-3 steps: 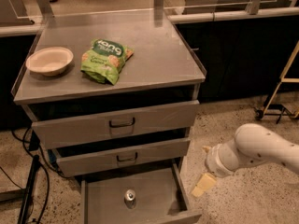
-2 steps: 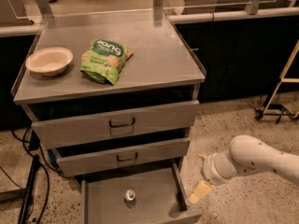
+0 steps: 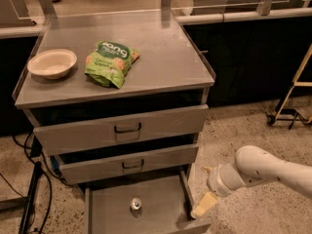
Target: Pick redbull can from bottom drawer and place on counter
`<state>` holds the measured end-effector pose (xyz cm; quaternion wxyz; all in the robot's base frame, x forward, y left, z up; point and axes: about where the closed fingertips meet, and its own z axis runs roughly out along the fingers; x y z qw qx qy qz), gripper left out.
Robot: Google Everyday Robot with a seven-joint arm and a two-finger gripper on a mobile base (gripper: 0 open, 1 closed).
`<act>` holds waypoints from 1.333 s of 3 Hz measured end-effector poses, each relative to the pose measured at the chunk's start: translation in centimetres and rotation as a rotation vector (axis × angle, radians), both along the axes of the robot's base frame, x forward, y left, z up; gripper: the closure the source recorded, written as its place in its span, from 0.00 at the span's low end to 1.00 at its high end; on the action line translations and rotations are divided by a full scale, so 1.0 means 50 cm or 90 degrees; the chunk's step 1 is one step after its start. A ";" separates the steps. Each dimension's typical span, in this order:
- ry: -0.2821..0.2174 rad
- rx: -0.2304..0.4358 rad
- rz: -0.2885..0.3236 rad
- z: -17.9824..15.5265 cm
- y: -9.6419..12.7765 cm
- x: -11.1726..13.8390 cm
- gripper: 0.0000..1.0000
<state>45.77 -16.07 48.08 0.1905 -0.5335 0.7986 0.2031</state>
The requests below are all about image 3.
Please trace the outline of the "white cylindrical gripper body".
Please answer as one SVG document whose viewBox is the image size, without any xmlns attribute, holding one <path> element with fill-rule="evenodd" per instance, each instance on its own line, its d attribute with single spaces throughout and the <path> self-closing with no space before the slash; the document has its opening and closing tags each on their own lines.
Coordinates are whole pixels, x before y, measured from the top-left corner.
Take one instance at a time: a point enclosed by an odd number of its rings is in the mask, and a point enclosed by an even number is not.
<svg viewBox="0 0 312 234">
<path fill-rule="evenodd" d="M 207 178 L 208 188 L 219 197 L 233 194 L 237 189 L 246 186 L 234 164 L 223 164 L 211 168 Z"/>
</svg>

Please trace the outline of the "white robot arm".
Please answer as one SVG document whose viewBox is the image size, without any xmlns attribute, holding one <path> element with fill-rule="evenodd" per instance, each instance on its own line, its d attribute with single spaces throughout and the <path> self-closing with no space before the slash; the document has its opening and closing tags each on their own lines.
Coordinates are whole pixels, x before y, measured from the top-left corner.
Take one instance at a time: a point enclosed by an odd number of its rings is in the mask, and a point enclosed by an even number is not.
<svg viewBox="0 0 312 234">
<path fill-rule="evenodd" d="M 208 191 L 193 206 L 191 216 L 199 218 L 211 209 L 218 197 L 227 197 L 243 187 L 278 181 L 312 198 L 312 167 L 277 158 L 253 145 L 239 148 L 233 163 L 204 167 L 208 173 Z"/>
</svg>

